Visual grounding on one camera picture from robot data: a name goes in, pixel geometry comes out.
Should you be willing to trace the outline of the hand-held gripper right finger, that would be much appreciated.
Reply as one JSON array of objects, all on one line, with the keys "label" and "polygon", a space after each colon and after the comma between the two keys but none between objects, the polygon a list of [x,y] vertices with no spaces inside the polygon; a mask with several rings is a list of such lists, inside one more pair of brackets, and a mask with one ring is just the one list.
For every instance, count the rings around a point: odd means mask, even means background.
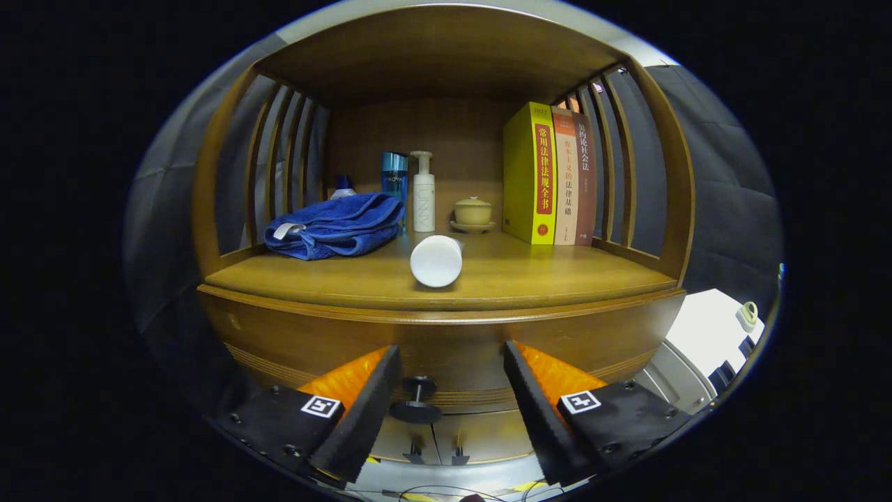
[{"label": "hand-held gripper right finger", "polygon": [[545,480],[563,487],[629,468],[691,419],[644,386],[606,383],[515,340],[504,369]]}]

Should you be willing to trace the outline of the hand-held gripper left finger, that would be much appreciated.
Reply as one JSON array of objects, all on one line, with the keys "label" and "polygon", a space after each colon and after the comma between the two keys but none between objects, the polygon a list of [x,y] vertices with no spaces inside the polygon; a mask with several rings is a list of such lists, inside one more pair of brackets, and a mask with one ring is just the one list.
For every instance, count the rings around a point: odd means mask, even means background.
[{"label": "hand-held gripper left finger", "polygon": [[291,476],[344,488],[366,464],[399,377],[398,346],[381,347],[297,390],[233,392],[213,424]]}]

